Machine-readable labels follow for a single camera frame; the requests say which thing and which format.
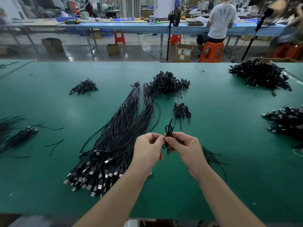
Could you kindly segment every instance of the white t-shirt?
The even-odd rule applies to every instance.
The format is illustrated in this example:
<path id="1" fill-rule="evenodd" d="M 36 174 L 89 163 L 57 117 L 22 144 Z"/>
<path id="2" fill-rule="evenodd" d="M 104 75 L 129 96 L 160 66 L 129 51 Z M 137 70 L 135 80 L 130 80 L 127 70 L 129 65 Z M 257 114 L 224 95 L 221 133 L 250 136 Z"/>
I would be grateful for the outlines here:
<path id="1" fill-rule="evenodd" d="M 216 5 L 208 19 L 211 22 L 208 36 L 215 39 L 225 38 L 228 24 L 234 22 L 236 11 L 236 7 L 232 4 Z"/>

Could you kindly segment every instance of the label on box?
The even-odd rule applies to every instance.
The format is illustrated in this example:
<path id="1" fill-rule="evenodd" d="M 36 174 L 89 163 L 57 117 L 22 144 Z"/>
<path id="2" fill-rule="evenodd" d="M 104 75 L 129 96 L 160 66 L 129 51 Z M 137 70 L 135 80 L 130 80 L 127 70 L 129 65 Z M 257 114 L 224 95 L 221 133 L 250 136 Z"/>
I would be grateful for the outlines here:
<path id="1" fill-rule="evenodd" d="M 190 50 L 184 49 L 183 54 L 185 54 L 186 56 L 189 56 L 190 55 Z"/>

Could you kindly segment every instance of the orange stool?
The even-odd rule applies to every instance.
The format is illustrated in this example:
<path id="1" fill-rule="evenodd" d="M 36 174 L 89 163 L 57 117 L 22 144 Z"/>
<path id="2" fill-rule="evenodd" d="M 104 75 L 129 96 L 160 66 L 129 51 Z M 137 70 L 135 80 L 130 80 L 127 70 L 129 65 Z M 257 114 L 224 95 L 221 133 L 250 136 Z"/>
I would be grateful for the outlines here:
<path id="1" fill-rule="evenodd" d="M 174 45 L 176 42 L 179 42 L 181 44 L 181 35 L 179 37 L 179 35 L 171 35 L 171 37 L 169 38 L 169 41 L 171 43 L 171 45 Z"/>
<path id="2" fill-rule="evenodd" d="M 208 53 L 204 54 L 206 48 L 209 48 Z M 221 60 L 222 53 L 223 53 L 223 48 L 224 48 L 223 42 L 220 42 L 220 43 L 206 42 L 204 44 L 204 47 L 203 47 L 203 50 L 202 50 L 198 63 L 201 63 L 201 62 L 219 63 Z M 218 49 L 221 49 L 221 51 L 220 51 L 220 54 L 218 56 L 216 56 Z"/>
<path id="3" fill-rule="evenodd" d="M 125 39 L 124 39 L 124 34 L 121 33 L 121 36 L 118 37 L 117 33 L 115 33 L 115 44 L 118 44 L 118 42 L 123 42 L 123 44 L 125 44 Z"/>
<path id="4" fill-rule="evenodd" d="M 292 58 L 298 59 L 303 50 L 301 45 L 291 45 L 290 43 L 284 43 L 275 49 L 273 58 Z"/>

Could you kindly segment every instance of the shorts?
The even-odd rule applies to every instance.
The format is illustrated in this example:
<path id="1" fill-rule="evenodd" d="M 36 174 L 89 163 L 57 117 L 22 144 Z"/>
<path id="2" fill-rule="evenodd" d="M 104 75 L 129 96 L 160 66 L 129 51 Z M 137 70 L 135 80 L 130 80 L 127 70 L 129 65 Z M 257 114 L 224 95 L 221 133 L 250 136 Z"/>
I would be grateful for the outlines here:
<path id="1" fill-rule="evenodd" d="M 220 42 L 223 42 L 224 40 L 225 40 L 225 38 L 223 38 L 223 39 L 211 38 L 207 34 L 198 35 L 198 37 L 197 37 L 198 44 L 205 44 L 206 42 L 220 43 Z"/>

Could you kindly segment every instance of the forearm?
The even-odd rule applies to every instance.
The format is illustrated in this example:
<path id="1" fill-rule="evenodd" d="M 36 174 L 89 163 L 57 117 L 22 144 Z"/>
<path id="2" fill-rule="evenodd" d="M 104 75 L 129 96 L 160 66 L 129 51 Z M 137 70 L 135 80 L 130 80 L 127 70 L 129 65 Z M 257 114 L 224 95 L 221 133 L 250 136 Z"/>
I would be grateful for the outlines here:
<path id="1" fill-rule="evenodd" d="M 115 185 L 73 227 L 123 226 L 134 207 L 146 176 L 129 168 Z"/>
<path id="2" fill-rule="evenodd" d="M 209 166 L 201 172 L 198 183 L 221 227 L 265 226 Z"/>

